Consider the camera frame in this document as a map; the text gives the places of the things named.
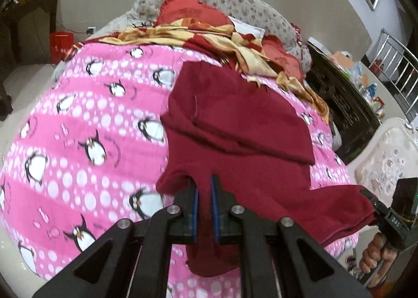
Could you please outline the person right hand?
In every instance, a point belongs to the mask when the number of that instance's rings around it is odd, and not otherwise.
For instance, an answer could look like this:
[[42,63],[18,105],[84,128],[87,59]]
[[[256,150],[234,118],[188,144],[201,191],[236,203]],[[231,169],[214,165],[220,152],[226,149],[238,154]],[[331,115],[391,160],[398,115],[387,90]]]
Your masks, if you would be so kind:
[[361,272],[369,273],[372,269],[377,268],[378,263],[381,264],[380,269],[376,270],[370,279],[368,283],[369,288],[380,285],[397,258],[397,251],[386,246],[385,243],[385,236],[378,232],[362,253],[359,263]]

